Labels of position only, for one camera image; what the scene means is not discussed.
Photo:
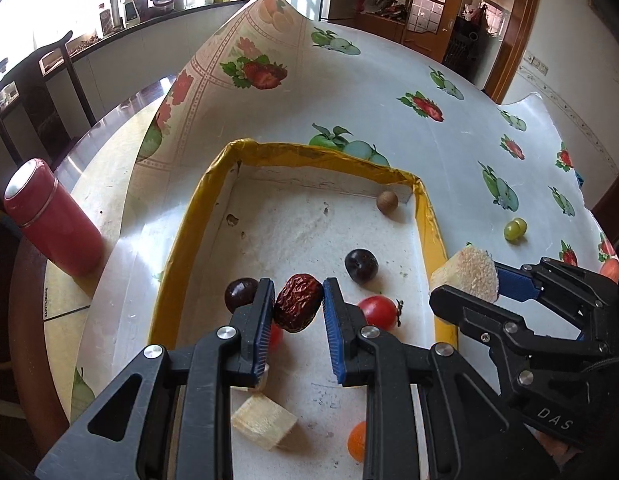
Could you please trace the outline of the pale green grape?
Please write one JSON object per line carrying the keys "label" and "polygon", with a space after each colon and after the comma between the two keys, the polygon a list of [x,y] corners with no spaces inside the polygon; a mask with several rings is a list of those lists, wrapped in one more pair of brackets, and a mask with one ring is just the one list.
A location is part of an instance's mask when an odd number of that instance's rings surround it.
{"label": "pale green grape", "polygon": [[513,222],[518,226],[518,236],[523,236],[527,230],[527,223],[522,218],[515,218]]}

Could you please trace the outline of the red cherry tomato with stem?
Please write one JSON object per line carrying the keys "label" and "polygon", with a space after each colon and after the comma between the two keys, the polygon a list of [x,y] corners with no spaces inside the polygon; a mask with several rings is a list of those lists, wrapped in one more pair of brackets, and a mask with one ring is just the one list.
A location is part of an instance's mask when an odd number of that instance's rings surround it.
{"label": "red cherry tomato with stem", "polygon": [[360,300],[357,306],[363,311],[368,325],[388,332],[401,326],[404,307],[404,301],[401,299],[393,301],[386,296],[373,295]]}

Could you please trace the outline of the small dark plum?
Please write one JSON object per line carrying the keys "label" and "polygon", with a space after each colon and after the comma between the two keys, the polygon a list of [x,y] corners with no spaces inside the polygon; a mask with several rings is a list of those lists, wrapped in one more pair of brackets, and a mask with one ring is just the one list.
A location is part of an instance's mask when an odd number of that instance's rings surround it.
{"label": "small dark plum", "polygon": [[224,303],[230,313],[238,308],[252,304],[259,282],[255,278],[237,278],[230,282],[224,292]]}

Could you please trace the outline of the dried red jujube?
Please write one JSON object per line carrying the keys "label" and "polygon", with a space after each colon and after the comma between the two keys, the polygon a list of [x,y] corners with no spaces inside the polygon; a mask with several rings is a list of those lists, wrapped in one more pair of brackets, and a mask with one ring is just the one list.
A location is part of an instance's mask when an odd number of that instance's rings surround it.
{"label": "dried red jujube", "polygon": [[279,292],[273,320],[289,333],[299,333],[313,322],[323,302],[323,285],[311,274],[294,274]]}

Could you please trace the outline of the red apple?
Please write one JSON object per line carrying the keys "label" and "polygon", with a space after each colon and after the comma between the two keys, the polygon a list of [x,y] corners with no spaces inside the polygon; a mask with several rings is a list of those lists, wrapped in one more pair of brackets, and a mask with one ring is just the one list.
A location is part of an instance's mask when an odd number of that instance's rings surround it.
{"label": "red apple", "polygon": [[619,282],[619,260],[616,258],[609,258],[602,263],[599,273],[606,278],[609,278],[614,283]]}

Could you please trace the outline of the fruit-print tablecloth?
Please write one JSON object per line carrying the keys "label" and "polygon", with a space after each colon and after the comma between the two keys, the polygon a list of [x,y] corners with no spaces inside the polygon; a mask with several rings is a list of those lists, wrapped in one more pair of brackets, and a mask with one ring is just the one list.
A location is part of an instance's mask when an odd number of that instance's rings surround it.
{"label": "fruit-print tablecloth", "polygon": [[[247,139],[313,145],[412,174],[433,209],[445,262],[473,245],[516,269],[546,257],[600,274],[599,228],[573,174],[553,163],[559,136],[540,99],[501,108],[393,42],[314,23],[286,0],[252,0],[185,65],[140,145],[123,214],[130,291],[114,333],[85,339],[110,362],[87,373],[93,400],[156,344],[154,306],[192,194],[224,147]],[[503,228],[515,218],[527,230],[509,243]],[[498,294],[494,304],[522,316],[537,336],[579,336],[534,300]],[[443,330],[433,344],[453,346],[503,400],[488,336],[476,341],[433,315]],[[511,410],[557,464],[556,479],[619,479],[619,401],[586,448]]]}

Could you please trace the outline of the yellow-rimmed white tray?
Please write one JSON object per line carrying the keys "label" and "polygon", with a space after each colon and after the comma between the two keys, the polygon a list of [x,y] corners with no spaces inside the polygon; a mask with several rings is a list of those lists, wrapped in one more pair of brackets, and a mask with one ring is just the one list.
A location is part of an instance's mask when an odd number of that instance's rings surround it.
{"label": "yellow-rimmed white tray", "polygon": [[446,255],[412,174],[313,145],[227,144],[203,174],[166,263],[150,338],[189,347],[230,321],[240,278],[266,278],[284,339],[255,387],[234,387],[214,422],[230,450],[204,445],[194,395],[178,414],[174,472],[183,479],[357,479],[346,440],[365,415],[364,388],[335,378],[323,320],[327,278],[344,298],[405,304],[395,334],[428,347],[443,335],[429,278]]}

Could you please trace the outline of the red thermos bottle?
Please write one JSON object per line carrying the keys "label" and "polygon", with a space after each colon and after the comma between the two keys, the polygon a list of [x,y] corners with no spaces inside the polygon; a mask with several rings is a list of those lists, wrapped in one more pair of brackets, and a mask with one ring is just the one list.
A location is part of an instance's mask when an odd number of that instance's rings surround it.
{"label": "red thermos bottle", "polygon": [[63,272],[78,278],[100,263],[99,230],[43,159],[32,158],[14,173],[4,206],[26,238]]}

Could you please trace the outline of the dark wooden chair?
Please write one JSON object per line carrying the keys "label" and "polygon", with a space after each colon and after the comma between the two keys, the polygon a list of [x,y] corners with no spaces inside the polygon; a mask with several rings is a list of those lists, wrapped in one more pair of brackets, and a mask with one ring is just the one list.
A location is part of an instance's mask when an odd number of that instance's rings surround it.
{"label": "dark wooden chair", "polygon": [[[67,43],[72,39],[73,32],[69,30],[59,40],[34,50],[16,67],[6,73],[0,81],[0,92],[10,84],[15,84],[18,91],[18,101],[24,108],[32,127],[40,142],[42,142],[47,155],[52,163],[52,169],[56,169],[60,162],[69,154],[71,148],[78,142],[77,138],[71,139],[66,127],[63,125],[54,100],[50,95],[45,76],[40,69],[40,61],[45,55],[59,50],[63,65],[66,68],[78,102],[82,106],[84,115],[90,125],[96,125],[96,117],[89,105],[87,96],[78,79],[78,74],[73,66]],[[20,167],[24,164],[24,157],[20,154],[14,140],[5,126],[3,112],[0,111],[0,138],[5,145],[14,163]]]}

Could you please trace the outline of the wooden glass door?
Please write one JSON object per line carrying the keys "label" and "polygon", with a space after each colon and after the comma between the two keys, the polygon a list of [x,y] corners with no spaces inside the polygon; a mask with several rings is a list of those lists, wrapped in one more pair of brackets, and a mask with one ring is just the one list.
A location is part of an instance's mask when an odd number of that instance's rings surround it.
{"label": "wooden glass door", "polygon": [[461,0],[409,0],[404,46],[442,62],[460,6]]}

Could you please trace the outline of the spray bottle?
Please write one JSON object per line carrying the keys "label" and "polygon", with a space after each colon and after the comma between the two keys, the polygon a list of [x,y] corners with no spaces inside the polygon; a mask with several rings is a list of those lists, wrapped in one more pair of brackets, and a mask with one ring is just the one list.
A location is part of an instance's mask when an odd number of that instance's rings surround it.
{"label": "spray bottle", "polygon": [[123,23],[125,28],[140,24],[140,15],[134,0],[123,0]]}

